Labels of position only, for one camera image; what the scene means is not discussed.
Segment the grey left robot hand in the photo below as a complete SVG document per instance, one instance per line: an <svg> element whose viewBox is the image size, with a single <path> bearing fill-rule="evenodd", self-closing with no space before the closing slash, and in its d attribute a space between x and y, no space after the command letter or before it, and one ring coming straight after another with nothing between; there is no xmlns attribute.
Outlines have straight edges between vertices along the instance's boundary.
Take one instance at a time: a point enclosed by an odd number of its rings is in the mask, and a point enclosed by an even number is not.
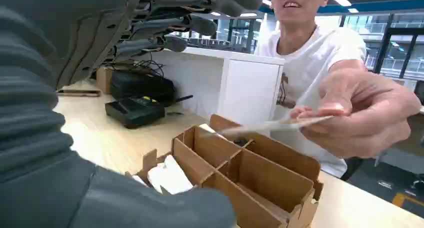
<svg viewBox="0 0 424 228"><path fill-rule="evenodd" d="M163 195L82 158L54 111L133 20L192 11L236 17L262 0L0 0L0 225L3 228L232 228L210 188Z"/></svg>

